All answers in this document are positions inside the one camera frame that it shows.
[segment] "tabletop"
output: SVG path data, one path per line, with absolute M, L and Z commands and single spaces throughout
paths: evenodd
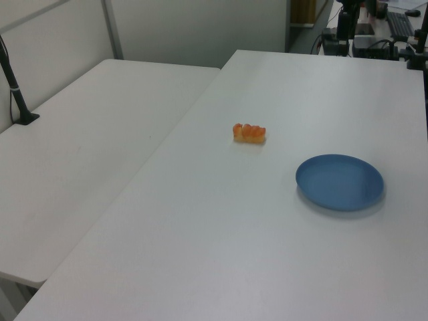
M 405 64 L 237 51 L 16 320 L 426 320 L 426 130 Z M 375 166 L 381 202 L 306 200 L 326 153 Z
M 40 287 L 219 72 L 106 60 L 0 135 L 0 276 Z

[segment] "black pole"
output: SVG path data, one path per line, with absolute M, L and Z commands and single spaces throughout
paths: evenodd
M 6 54 L 6 48 L 4 47 L 3 42 L 0 43 L 0 64 L 5 73 L 7 82 L 9 82 L 9 87 L 12 91 L 13 97 L 15 98 L 19 112 L 21 113 L 21 117 L 19 118 L 19 120 L 15 121 L 15 123 L 21 125 L 28 125 L 37 118 L 39 118 L 39 115 L 32 114 L 28 110 L 27 105 L 25 104 L 24 97 L 22 96 L 15 75 L 13 74 L 12 67 L 9 63 L 9 57 Z
M 428 10 L 425 10 L 425 15 L 423 16 L 422 28 L 419 30 L 419 40 L 416 46 L 416 52 L 413 54 L 404 53 L 403 57 L 408 58 L 407 69 L 412 70 L 424 70 L 425 71 L 425 62 L 427 61 L 427 56 L 423 52 L 425 49 L 425 42 L 427 41 L 428 35 Z

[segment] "blue plate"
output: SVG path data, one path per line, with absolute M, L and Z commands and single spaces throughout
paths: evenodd
M 383 193 L 381 174 L 363 160 L 345 155 L 306 160 L 296 171 L 296 182 L 312 202 L 339 211 L 364 209 Z

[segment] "black keyboard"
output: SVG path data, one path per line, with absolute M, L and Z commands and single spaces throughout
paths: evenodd
M 408 37 L 415 35 L 415 30 L 404 13 L 388 12 L 387 20 L 389 29 L 391 29 L 391 37 L 394 40 L 407 41 Z

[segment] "electronic equipment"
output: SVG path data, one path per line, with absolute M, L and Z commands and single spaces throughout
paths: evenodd
M 400 50 L 400 57 L 407 60 L 407 69 L 427 71 L 428 54 L 425 52 L 425 42 L 428 36 L 428 10 L 425 10 L 422 28 L 418 29 L 416 33 L 418 35 L 416 51 L 407 47 Z
M 398 48 L 383 38 L 355 37 L 352 55 L 356 58 L 399 60 Z
M 407 38 L 414 36 L 415 30 L 409 18 L 403 13 L 388 12 L 387 14 L 391 37 L 396 41 L 407 41 Z
M 412 9 L 412 10 L 407 10 L 406 12 L 404 12 L 404 14 L 407 17 L 414 17 L 414 18 L 416 18 L 416 17 L 419 17 L 421 15 L 421 12 L 419 10 Z
M 354 39 L 356 25 L 360 17 L 360 5 L 364 0 L 337 0 L 343 4 L 339 13 L 337 30 L 324 29 L 321 34 L 324 54 L 327 56 L 347 56 L 349 40 Z
M 367 13 L 377 19 L 384 19 L 388 12 L 388 3 L 379 2 L 379 0 L 365 0 L 364 6 Z

